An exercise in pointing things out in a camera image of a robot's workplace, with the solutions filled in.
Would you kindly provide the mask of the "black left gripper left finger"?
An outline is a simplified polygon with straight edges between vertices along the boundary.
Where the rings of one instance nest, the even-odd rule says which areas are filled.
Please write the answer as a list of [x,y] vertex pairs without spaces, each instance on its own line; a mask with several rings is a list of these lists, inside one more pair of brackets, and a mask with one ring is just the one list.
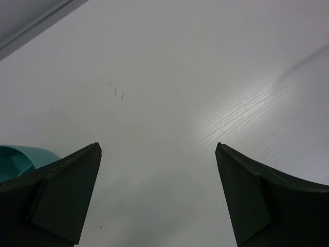
[[101,163],[98,143],[1,182],[1,246],[79,243]]

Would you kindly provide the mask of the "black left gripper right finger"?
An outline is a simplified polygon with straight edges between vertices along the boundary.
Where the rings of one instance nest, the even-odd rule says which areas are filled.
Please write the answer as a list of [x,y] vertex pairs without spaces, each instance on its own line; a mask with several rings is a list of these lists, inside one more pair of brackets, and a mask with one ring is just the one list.
[[238,246],[328,246],[328,186],[283,173],[218,143]]

